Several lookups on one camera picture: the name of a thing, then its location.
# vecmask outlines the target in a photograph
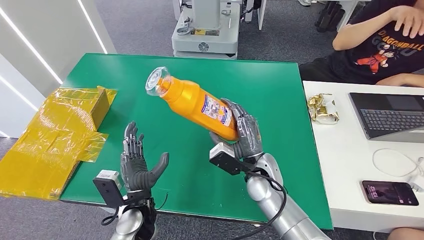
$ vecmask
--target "humanoid robot hand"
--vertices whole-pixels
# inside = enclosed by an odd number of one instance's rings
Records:
[[[127,192],[150,191],[169,163],[169,153],[164,152],[159,162],[151,171],[148,170],[143,153],[143,138],[141,133],[137,139],[136,123],[130,122],[124,132],[123,153],[120,155],[120,170]]]
[[[226,98],[222,98],[221,100],[228,105],[236,121],[238,141],[231,144],[235,158],[252,158],[262,155],[264,150],[262,148],[258,121],[255,117],[247,113],[241,105]],[[209,135],[214,144],[225,142],[224,139],[214,132],[210,132]]]

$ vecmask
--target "orange bottle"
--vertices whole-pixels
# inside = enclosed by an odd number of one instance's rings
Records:
[[[164,66],[148,76],[145,89],[149,95],[165,100],[172,111],[226,140],[237,140],[233,113],[221,100],[192,81],[179,80]]]

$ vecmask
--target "ceiling light strip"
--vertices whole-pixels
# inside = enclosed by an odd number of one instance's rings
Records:
[[[90,27],[92,29],[92,31],[94,32],[95,37],[97,38],[98,43],[100,44],[101,49],[103,49],[103,52],[105,54],[108,54],[108,51],[106,51],[105,45],[103,45],[102,40],[100,39],[99,34],[97,33],[96,28],[94,27],[94,24],[92,22],[92,20],[90,19],[89,14],[86,11],[86,8],[83,5],[83,2],[81,0],[77,0],[79,3],[79,6],[81,7],[82,11],[84,12],[85,17],[87,18],[88,23],[90,24]]]
[[[6,79],[0,76],[0,82],[4,83],[12,92],[14,92],[18,97],[20,97],[26,104],[28,104],[36,112],[39,110],[34,104],[32,104],[24,95],[22,95],[16,88],[14,88]]]
[[[9,135],[7,135],[6,133],[4,133],[4,132],[2,132],[2,131],[0,131],[0,135],[3,135],[4,137],[6,137],[6,138],[10,138],[10,136]]]
[[[39,52],[33,47],[33,45],[28,41],[28,39],[22,34],[22,32],[16,27],[12,20],[6,15],[5,11],[0,7],[0,15],[4,20],[9,24],[9,26],[15,31],[15,33],[20,37],[20,39],[26,44],[26,46],[32,51],[32,53],[38,58],[38,60],[44,65],[44,67],[50,72],[54,79],[59,84],[62,84],[63,81],[59,76],[53,71],[53,69],[47,64],[46,60],[39,54]]]

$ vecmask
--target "robotic arm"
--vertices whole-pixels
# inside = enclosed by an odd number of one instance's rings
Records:
[[[216,146],[209,152],[209,161],[231,175],[246,173],[249,196],[258,204],[282,239],[330,240],[281,189],[283,177],[280,168],[271,154],[263,152],[256,119],[237,103],[228,99],[222,101],[228,104],[237,121],[239,140],[229,144],[211,132],[210,137]]]
[[[111,240],[150,240],[155,233],[156,209],[152,187],[167,168],[169,153],[162,153],[159,162],[149,171],[143,153],[144,135],[140,134],[137,139],[137,130],[136,123],[130,122],[122,142],[120,167],[127,195],[121,196],[113,180],[99,176],[93,180],[106,205],[116,208],[113,216],[101,222],[108,225],[118,217]]]

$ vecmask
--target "bottle label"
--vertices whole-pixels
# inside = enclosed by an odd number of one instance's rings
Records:
[[[218,120],[221,121],[222,124],[228,127],[231,123],[232,116],[233,116],[233,113],[231,112],[231,110],[228,109],[228,107],[226,106],[220,107]]]
[[[218,119],[227,127],[230,125],[233,116],[233,113],[228,107],[221,105],[217,100],[207,94],[204,95],[204,103],[201,112],[212,119]]]

